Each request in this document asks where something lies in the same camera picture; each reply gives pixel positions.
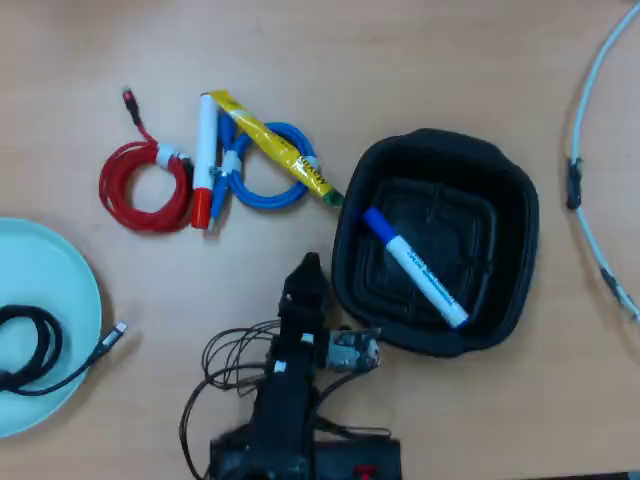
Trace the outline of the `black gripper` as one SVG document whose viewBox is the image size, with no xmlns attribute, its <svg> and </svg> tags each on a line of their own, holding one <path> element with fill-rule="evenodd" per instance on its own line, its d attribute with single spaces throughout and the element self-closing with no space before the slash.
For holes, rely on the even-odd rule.
<svg viewBox="0 0 640 480">
<path fill-rule="evenodd" d="M 309 299 L 313 294 L 318 299 Z M 318 254 L 305 254 L 300 264 L 286 277 L 282 297 L 278 311 L 280 330 L 270 347 L 271 358 L 284 361 L 292 354 L 301 354 L 314 367 L 325 368 L 329 332 L 324 322 L 330 300 L 330 283 Z"/>
</svg>

